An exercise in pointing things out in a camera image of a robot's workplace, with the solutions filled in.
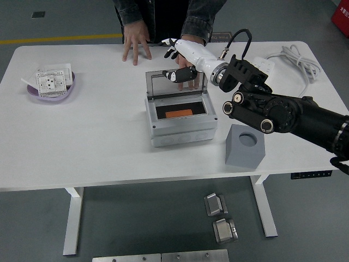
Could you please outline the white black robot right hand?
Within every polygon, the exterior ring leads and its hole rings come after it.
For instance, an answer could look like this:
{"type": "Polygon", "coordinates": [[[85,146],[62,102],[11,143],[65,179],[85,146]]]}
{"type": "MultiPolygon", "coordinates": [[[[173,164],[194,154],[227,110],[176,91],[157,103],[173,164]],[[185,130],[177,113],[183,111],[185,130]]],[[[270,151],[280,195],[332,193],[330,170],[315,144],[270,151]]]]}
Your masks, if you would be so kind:
{"type": "Polygon", "coordinates": [[[228,66],[227,62],[216,58],[203,45],[192,41],[168,38],[163,40],[163,43],[170,46],[164,56],[165,58],[178,53],[192,64],[191,67],[175,71],[164,70],[163,76],[174,83],[182,83],[196,79],[198,73],[201,72],[214,86],[219,86],[219,82],[228,66]]]}

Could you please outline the person's right hand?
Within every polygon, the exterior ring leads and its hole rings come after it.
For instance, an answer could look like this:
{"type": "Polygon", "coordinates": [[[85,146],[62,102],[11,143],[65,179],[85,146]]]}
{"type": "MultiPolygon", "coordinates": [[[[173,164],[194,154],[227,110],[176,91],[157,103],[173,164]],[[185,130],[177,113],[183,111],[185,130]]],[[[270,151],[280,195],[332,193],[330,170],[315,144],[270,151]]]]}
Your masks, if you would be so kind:
{"type": "Polygon", "coordinates": [[[122,61],[125,62],[128,58],[128,54],[133,48],[133,65],[138,65],[139,59],[139,44],[143,47],[146,58],[152,59],[152,54],[148,46],[149,32],[148,28],[143,20],[136,21],[124,26],[124,51],[122,61]]]}

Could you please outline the person's left hand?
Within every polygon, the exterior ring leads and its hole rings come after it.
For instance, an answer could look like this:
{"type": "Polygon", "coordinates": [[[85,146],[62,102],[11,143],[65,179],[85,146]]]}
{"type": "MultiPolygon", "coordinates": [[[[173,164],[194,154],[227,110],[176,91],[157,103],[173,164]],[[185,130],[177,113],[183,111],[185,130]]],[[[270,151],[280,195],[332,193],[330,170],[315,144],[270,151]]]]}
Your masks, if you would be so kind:
{"type": "MultiPolygon", "coordinates": [[[[204,45],[204,40],[200,37],[195,36],[195,35],[184,34],[181,36],[181,39],[204,45]]],[[[177,58],[175,59],[175,61],[178,64],[179,68],[192,66],[192,63],[188,62],[182,55],[178,55],[177,58]]],[[[199,82],[200,82],[199,79],[188,81],[188,88],[190,90],[198,89],[199,82]]],[[[178,84],[178,89],[180,91],[183,90],[183,83],[178,84]]]]}

